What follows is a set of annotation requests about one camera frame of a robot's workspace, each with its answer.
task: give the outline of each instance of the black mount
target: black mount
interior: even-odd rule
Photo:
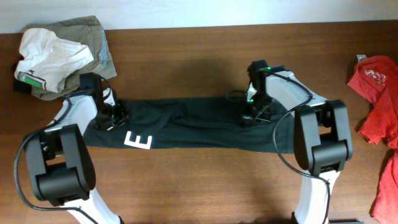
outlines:
[[[267,70],[272,73],[290,71],[284,65],[268,67],[268,64],[265,60],[257,60],[252,62],[252,64],[248,67],[248,75],[250,78],[250,83],[253,85],[253,88],[257,90],[257,92],[251,98],[251,101],[247,101],[247,95],[242,97],[240,107],[240,124],[243,127],[251,127],[264,121],[268,122],[272,118],[269,108],[269,105],[272,103],[272,97],[270,97],[266,92],[267,76],[263,73],[259,73],[258,71],[260,70]]]
[[[103,96],[101,76],[92,72],[80,75],[80,91],[72,96],[90,95],[93,97],[98,113],[89,124],[91,129],[107,131],[128,122],[129,111],[127,107],[121,100],[117,99],[116,92],[113,89],[110,88],[110,91],[112,91],[114,98],[114,106],[104,103],[105,97]]]
[[[53,206],[87,200],[95,187],[95,170],[77,124],[40,132],[25,148],[30,183],[39,200]],[[49,165],[58,155],[65,162]]]

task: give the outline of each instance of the white graphic print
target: white graphic print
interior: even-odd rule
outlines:
[[[124,139],[124,144],[131,147],[137,147],[140,149],[150,149],[150,145],[152,144],[152,136],[148,136],[148,142],[146,144],[140,143],[141,136],[136,137],[136,141],[130,141],[131,131],[128,131],[126,134],[126,138]]]
[[[374,72],[373,70],[365,70],[365,73],[367,76],[373,78],[377,82],[377,84],[385,85],[384,82],[387,78],[385,75],[379,72]]]

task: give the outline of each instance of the red t-shirt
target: red t-shirt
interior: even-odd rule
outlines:
[[[387,145],[398,149],[398,66],[386,56],[367,58],[357,64],[348,86],[375,105],[359,134],[374,144],[387,138]]]

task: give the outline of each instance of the green fabric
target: green fabric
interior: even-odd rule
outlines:
[[[88,146],[132,148],[124,145],[127,131],[130,140],[140,135],[142,143],[152,136],[151,149],[227,147],[259,152],[275,152],[272,130],[277,119],[250,128],[242,128],[235,103],[224,98],[191,98],[126,102],[129,124],[111,131],[88,128],[84,134]],[[286,113],[275,101],[272,114]],[[277,130],[278,148],[293,153],[293,117],[285,118]]]

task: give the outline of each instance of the black wire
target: black wire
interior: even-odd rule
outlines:
[[[241,99],[242,99],[243,96],[242,96],[242,97],[238,97],[238,96],[232,96],[232,97],[231,97],[231,94],[232,94],[232,93],[242,93],[243,95],[246,94],[246,92],[243,91],[243,90],[232,90],[232,91],[230,91],[229,93],[227,93],[226,96],[225,96],[225,98],[226,98],[228,101],[233,102],[233,103],[241,101]]]
[[[94,224],[98,224],[93,218],[91,218],[85,211],[83,211],[80,207],[64,207],[64,208],[44,208],[44,207],[38,207],[33,205],[28,201],[24,193],[22,192],[21,185],[19,183],[19,177],[18,177],[18,163],[19,163],[19,158],[21,157],[21,153],[25,146],[29,143],[30,140],[32,140],[36,135],[38,135],[41,131],[44,131],[48,128],[52,128],[55,125],[57,125],[59,122],[61,122],[69,113],[71,107],[72,107],[72,102],[70,101],[69,97],[66,97],[66,100],[68,101],[68,107],[65,110],[65,112],[59,117],[58,120],[53,121],[51,124],[47,125],[44,128],[40,128],[39,130],[34,131],[33,133],[30,133],[25,140],[23,141],[21,147],[18,150],[17,156],[14,161],[14,180],[15,180],[15,185],[18,191],[18,194],[22,201],[29,207],[35,210],[43,211],[43,212],[57,212],[57,211],[67,211],[67,210],[74,210],[77,212],[80,212],[82,215],[84,215],[87,219],[92,221]]]
[[[289,81],[289,82],[292,82],[293,84],[297,85],[298,87],[300,87],[302,90],[304,90],[304,91],[308,94],[308,99],[307,99],[307,100],[305,100],[303,103],[301,103],[301,104],[299,104],[299,105],[293,107],[292,109],[288,110],[288,112],[287,112],[285,115],[283,115],[283,117],[281,117],[281,119],[278,120],[278,122],[277,122],[277,123],[275,124],[275,126],[274,126],[274,129],[272,130],[272,141],[274,142],[274,147],[275,147],[275,150],[276,150],[276,152],[277,152],[279,158],[281,159],[281,161],[282,161],[289,169],[291,169],[292,171],[294,171],[294,172],[296,172],[296,173],[298,173],[298,174],[300,174],[300,175],[302,175],[302,176],[304,176],[304,177],[309,177],[309,178],[313,178],[313,179],[318,179],[318,180],[321,180],[322,182],[325,183],[325,185],[326,185],[326,190],[327,190],[327,192],[328,192],[328,198],[327,198],[327,203],[326,203],[326,212],[325,212],[325,217],[324,217],[323,222],[322,222],[323,224],[325,224],[325,223],[326,223],[326,219],[328,218],[329,206],[330,206],[330,183],[329,183],[329,181],[325,180],[325,179],[322,178],[322,177],[317,177],[317,176],[314,176],[314,175],[311,175],[311,174],[304,173],[304,172],[302,172],[302,171],[296,169],[294,166],[290,165],[290,164],[285,160],[285,158],[283,157],[282,153],[280,153],[280,151],[278,150],[278,146],[277,146],[277,144],[276,144],[276,129],[277,129],[279,123],[280,123],[285,117],[287,117],[289,114],[291,114],[293,111],[295,111],[297,108],[299,108],[299,107],[301,107],[301,106],[306,105],[307,103],[309,103],[309,102],[312,100],[312,93],[310,92],[310,90],[308,90],[307,88],[305,88],[305,87],[304,87],[302,84],[300,84],[299,82],[296,82],[295,80],[292,80],[292,79],[290,79],[290,78],[288,78],[288,77],[285,77],[285,76],[283,76],[283,75],[278,75],[278,74],[276,74],[276,73],[273,73],[273,72],[270,72],[270,71],[266,71],[266,70],[260,70],[260,71],[258,71],[258,72],[268,73],[269,75],[275,75],[276,77],[279,77],[279,78],[282,78],[282,79],[287,80],[287,81]]]
[[[256,120],[263,114],[263,112],[269,107],[269,105],[265,106],[260,113],[257,114],[257,116],[253,119],[253,123],[256,122]]]
[[[107,80],[106,78],[104,78],[102,76],[100,76],[100,77],[101,77],[102,80],[104,80],[106,82],[106,84],[108,84],[108,87],[109,87],[109,93],[106,96],[103,97],[103,99],[105,100],[111,94],[111,91],[113,91],[113,88],[112,88],[112,85],[109,82],[109,80]]]

